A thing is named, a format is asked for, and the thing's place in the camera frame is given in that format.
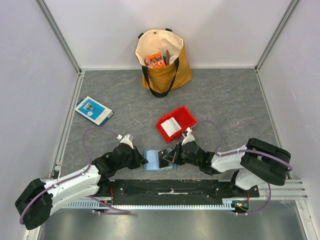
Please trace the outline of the blue leather card holder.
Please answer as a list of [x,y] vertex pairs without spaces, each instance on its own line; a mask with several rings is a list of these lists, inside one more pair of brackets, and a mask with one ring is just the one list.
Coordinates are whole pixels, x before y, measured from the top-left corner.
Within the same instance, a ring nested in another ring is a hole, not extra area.
[[163,157],[171,152],[171,150],[171,148],[163,150],[145,150],[143,157],[148,163],[144,165],[144,170],[149,172],[176,170],[178,167],[176,164],[163,159]]

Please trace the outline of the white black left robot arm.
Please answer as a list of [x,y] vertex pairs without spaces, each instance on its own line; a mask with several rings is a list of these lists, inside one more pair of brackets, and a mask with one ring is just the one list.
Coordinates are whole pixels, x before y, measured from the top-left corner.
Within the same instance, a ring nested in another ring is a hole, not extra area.
[[118,170],[134,170],[147,163],[136,146],[121,143],[112,152],[103,154],[69,175],[50,180],[36,178],[15,201],[14,205],[20,215],[19,222],[27,230],[35,229],[57,210],[74,201],[109,194],[110,178]]

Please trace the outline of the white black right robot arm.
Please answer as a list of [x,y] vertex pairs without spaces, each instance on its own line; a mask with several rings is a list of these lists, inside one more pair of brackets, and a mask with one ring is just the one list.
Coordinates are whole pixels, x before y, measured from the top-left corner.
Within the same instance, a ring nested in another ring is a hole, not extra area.
[[235,197],[261,183],[283,186],[287,174],[293,170],[288,151],[257,138],[250,138],[247,144],[225,152],[205,151],[194,140],[179,142],[163,159],[179,166],[199,167],[210,176],[235,170],[229,184],[229,191]]

